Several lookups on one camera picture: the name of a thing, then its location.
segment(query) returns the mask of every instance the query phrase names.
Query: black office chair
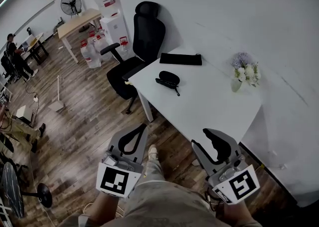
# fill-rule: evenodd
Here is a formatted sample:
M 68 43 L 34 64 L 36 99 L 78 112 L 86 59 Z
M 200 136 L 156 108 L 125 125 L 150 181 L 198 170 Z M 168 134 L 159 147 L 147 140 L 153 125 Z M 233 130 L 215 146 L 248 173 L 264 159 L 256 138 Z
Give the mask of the black office chair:
M 101 50 L 101 55 L 110 51 L 120 63 L 106 76 L 111 86 L 122 98 L 131 99 L 126 110 L 127 114 L 131 113 L 131 106 L 138 93 L 135 87 L 126 85 L 125 81 L 157 59 L 165 36 L 165 25 L 157 19 L 159 7 L 159 4 L 150 1 L 144 1 L 136 6 L 133 51 L 139 58 L 135 56 L 123 61 L 116 51 L 116 48 L 120 46 L 119 43 L 114 43 Z

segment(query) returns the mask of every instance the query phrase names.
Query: standing fan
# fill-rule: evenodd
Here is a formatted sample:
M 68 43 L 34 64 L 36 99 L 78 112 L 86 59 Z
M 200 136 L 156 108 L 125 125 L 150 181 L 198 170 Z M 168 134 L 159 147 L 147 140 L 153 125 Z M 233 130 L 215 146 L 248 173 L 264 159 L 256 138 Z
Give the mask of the standing fan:
M 79 15 L 82 11 L 81 0 L 61 0 L 61 9 L 67 15 Z M 90 25 L 83 26 L 79 32 L 88 30 Z

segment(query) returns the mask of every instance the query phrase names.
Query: shoe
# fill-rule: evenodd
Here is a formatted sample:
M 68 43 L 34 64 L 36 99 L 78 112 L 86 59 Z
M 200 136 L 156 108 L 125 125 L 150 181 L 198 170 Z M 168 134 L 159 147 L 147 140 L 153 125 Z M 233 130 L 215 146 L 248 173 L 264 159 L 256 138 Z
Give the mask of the shoe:
M 33 142 L 33 144 L 32 144 L 32 149 L 31 149 L 31 151 L 32 151 L 33 153 L 36 153 L 36 147 L 37 147 L 37 145 L 38 145 L 38 141 L 35 140 L 35 141 Z
M 35 75 L 38 73 L 38 69 L 36 69 L 35 71 L 33 71 L 33 75 L 32 75 L 32 77 L 35 77 Z
M 44 130 L 45 130 L 45 124 L 44 123 L 42 123 L 42 125 L 41 125 L 41 127 L 39 128 L 39 131 L 40 131 L 40 137 L 42 137 L 43 136 L 43 133 L 44 133 Z
M 151 145 L 149 148 L 149 160 L 159 160 L 159 153 L 155 145 Z

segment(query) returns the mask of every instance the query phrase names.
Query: person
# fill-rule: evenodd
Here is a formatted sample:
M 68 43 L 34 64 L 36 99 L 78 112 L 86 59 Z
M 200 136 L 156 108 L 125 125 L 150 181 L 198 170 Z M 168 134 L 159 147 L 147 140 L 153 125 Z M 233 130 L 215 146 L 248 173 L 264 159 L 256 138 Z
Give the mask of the person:
M 100 193 L 87 216 L 74 214 L 59 227 L 261 227 L 244 202 L 225 205 L 222 222 L 199 194 L 166 182 L 154 145 L 141 179 L 129 196 L 123 218 L 115 219 L 119 199 Z
M 43 123 L 39 129 L 32 129 L 29 125 L 20 121 L 19 119 L 11 118 L 6 115 L 6 106 L 8 102 L 5 101 L 0 110 L 0 131 L 11 135 L 14 139 L 18 140 L 28 151 L 36 153 L 36 147 L 38 139 L 43 136 L 45 130 L 45 124 Z M 33 143 L 29 143 L 26 140 L 26 136 L 29 134 Z
M 27 79 L 27 81 L 30 80 L 30 77 L 25 73 L 25 71 L 27 71 L 30 75 L 32 75 L 32 77 L 34 77 L 37 72 L 38 69 L 36 69 L 35 71 L 33 71 L 28 64 L 22 59 L 22 57 L 20 56 L 24 50 L 22 49 L 17 49 L 15 44 L 13 43 L 13 38 L 14 35 L 13 34 L 8 34 L 7 36 L 7 43 L 6 43 L 6 50 L 8 52 L 8 54 L 10 56 L 12 56 L 12 58 L 10 59 L 12 61 L 12 63 L 14 64 L 15 68 L 17 69 L 17 71 L 25 78 Z

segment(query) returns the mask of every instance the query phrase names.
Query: purple flowers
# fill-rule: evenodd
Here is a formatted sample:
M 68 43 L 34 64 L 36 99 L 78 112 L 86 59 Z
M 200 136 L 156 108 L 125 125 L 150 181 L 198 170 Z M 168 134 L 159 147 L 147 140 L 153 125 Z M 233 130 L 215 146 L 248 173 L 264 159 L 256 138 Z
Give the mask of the purple flowers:
M 252 57 L 246 52 L 237 53 L 231 61 L 231 65 L 235 69 L 238 69 L 240 67 L 245 67 L 247 64 L 252 64 L 252 63 L 253 63 Z

